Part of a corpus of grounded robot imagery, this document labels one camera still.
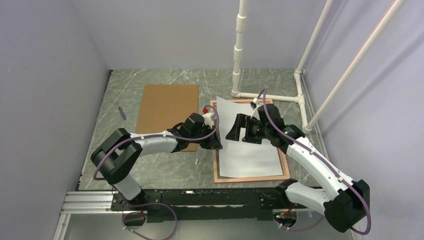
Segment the cardboard sheet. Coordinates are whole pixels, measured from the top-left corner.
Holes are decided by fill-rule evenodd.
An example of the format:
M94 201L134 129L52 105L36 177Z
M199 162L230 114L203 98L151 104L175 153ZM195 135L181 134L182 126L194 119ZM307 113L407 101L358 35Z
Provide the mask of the cardboard sheet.
M199 85L147 84L144 86L136 134L153 134L184 122L199 111ZM183 151L196 151L196 144Z
M239 104L216 97L219 113L219 174L229 178L264 177L282 175L283 170L277 149L269 140L262 144L241 141L245 128L240 131L240 141L226 140L225 136L233 127L236 114L251 115L250 104Z

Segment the wooden frame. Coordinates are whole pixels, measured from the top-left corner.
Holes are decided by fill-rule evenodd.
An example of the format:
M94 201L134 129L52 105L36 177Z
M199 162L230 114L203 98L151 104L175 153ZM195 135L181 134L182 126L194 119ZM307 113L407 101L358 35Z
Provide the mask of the wooden frame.
M250 104L252 100L250 99L237 99L237 100L230 100L233 103L239 103L239 104ZM272 104L272 99L266 100L267 104ZM216 107L217 101L212 100L210 101L210 105ZM278 180L287 180L290 178L290 172L289 172L289 166L287 165L287 159L286 155L280 150L278 150L278 156L281 163L281 170L282 175L275 175L275 176L255 176L255 177L222 177L220 176L220 165L219 165L219 159L217 155L218 150L212 151L212 158L213 158L213 179L216 184L222 184L222 183L241 183L241 182L259 182L259 181L278 181Z

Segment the pvc pipe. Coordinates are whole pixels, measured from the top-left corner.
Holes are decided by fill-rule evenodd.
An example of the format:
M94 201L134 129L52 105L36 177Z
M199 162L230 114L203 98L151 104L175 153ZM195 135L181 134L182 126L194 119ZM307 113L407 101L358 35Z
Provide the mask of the pvc pipe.
M321 16L319 16L318 22L315 25L315 29L312 32L312 36L310 36L309 42L307 43L302 59L300 60L299 65L296 68L296 72L299 74L302 72L302 68L304 67L305 61L308 58L309 52L311 51L312 46L314 45L315 40L317 39L318 33L320 32L321 27L323 26L324 20L326 19L332 4L333 0L327 0L327 2L325 3L324 9L321 12Z
M390 5L388 10L385 12L383 17L380 19L380 21L377 23L377 26L372 30L371 34L368 36L368 38L365 40L363 45L360 47L359 51L356 53L355 57L352 59L350 64L347 66L346 70L343 72L333 89L330 91L328 96L325 98L324 102L321 104L321 106L316 111L315 115L313 115L310 122L307 124L305 130L306 134L308 134L311 130L314 124L318 121L318 119L323 114L324 110L328 106L328 104L331 102L331 100L334 98L334 96L337 94L337 92L340 90L342 85L346 82L346 80L352 75L353 71L357 68L359 63L364 59L365 55L368 53L370 48L373 46L373 44L376 42L376 40L380 37L382 32L386 29L386 27L389 25L390 21L395 17L395 15L398 13L398 11L401 9L402 5L405 3L406 0L394 0L393 3Z
M246 27L246 1L240 0L238 7L237 21L235 24L235 46L234 46L234 70L232 71L232 90L231 96L240 96L239 82L240 82L240 61L242 59L243 52L243 32Z
M257 98L258 94L257 93L246 93L246 92L240 92L240 96L239 98ZM278 100L278 101L285 101L285 102L294 102L294 103L298 103L299 99L297 96L278 96L278 95L266 95L267 99L272 99L272 100Z
M306 126L308 125L308 118L306 116L306 109L305 109L305 96L302 92L302 83L301 83L301 75L298 72L294 72L294 80L296 81L296 87L297 87L297 98L299 108L300 108L300 116L302 118L302 130L305 131Z

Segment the white paper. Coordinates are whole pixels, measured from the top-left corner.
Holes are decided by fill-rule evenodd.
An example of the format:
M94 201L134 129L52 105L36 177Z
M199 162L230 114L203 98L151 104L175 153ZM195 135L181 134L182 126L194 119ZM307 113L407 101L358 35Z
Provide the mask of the white paper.
M240 131L240 140L226 140L233 127L237 114L251 115L250 104L235 103L216 97L219 114L219 138L222 149L219 150L219 175L229 178L264 177L282 175L278 149L269 140L262 144L243 142L246 129Z

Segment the gray marble table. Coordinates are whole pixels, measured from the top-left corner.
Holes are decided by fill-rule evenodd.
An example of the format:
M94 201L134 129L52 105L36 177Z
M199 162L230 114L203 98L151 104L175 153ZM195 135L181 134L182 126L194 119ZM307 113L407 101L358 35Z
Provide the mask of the gray marble table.
M136 128L143 89L146 84L199 85L199 112L216 96L231 100L232 69L128 69L114 70L110 76L100 107L93 137L80 178L80 190L108 190L106 181L92 179L95 166L91 153L116 129L125 128L133 133ZM268 94L295 97L296 83L291 69L243 69L240 91L258 93L268 87ZM118 102L127 119L118 112ZM274 101L287 124L301 128L299 106L294 102ZM308 118L310 110L306 108ZM308 135L312 144L323 152L318 132ZM287 157L290 176L309 187L318 187L317 181L295 160ZM200 147L196 152L157 153L140 157L131 170L135 180L147 189L207 189L275 187L281 181L247 183L214 183L212 151Z

